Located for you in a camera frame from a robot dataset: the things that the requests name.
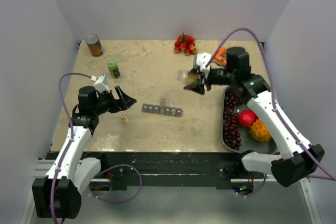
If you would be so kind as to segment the pill bottle cap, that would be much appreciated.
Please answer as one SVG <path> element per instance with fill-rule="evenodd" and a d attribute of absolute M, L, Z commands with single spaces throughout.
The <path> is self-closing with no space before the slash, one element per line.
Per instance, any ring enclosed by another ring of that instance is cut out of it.
<path fill-rule="evenodd" d="M 128 118 L 128 116 L 123 115 L 120 120 L 121 120 L 121 122 L 126 123 L 129 120 L 129 118 Z"/>

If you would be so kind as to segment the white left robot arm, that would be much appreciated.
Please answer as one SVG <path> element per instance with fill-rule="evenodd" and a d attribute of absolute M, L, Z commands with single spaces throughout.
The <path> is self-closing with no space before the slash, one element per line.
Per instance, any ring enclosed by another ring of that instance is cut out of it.
<path fill-rule="evenodd" d="M 96 176 L 108 174 L 109 165 L 97 158 L 81 156 L 99 123 L 99 116 L 118 113 L 134 105 L 136 99 L 115 87 L 118 98 L 107 86 L 79 89 L 78 104 L 72 111 L 64 145 L 49 171 L 36 178 L 32 185 L 37 216 L 39 218 L 74 219 L 77 217 L 82 194 Z"/>

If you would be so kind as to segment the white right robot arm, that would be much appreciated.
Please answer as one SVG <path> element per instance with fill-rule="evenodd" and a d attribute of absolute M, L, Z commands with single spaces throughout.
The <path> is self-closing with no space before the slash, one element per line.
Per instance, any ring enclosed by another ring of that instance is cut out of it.
<path fill-rule="evenodd" d="M 226 85 L 261 120 L 275 141 L 279 154 L 260 154 L 245 151 L 234 165 L 234 173 L 246 178 L 252 172 L 273 175 L 276 181 L 288 187 L 309 176 L 317 169 L 324 156 L 321 145 L 312 145 L 288 119 L 282 108 L 272 101 L 271 88 L 266 80 L 251 71 L 249 54 L 242 47 L 231 47 L 226 51 L 225 68 L 212 68 L 208 53 L 194 57 L 190 74 L 195 74 L 193 83 L 184 87 L 204 94 L 213 85 Z"/>

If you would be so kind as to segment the grey weekly pill organizer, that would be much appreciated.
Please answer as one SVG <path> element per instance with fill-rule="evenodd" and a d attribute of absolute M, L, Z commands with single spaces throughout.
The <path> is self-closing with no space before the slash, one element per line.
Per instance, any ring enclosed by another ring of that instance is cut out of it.
<path fill-rule="evenodd" d="M 166 106 L 165 101 L 161 101 L 160 104 L 142 104 L 141 111 L 144 113 L 152 113 L 152 114 L 161 114 L 166 116 L 174 116 L 181 117 L 183 114 L 182 108 L 176 108 L 171 106 Z"/>

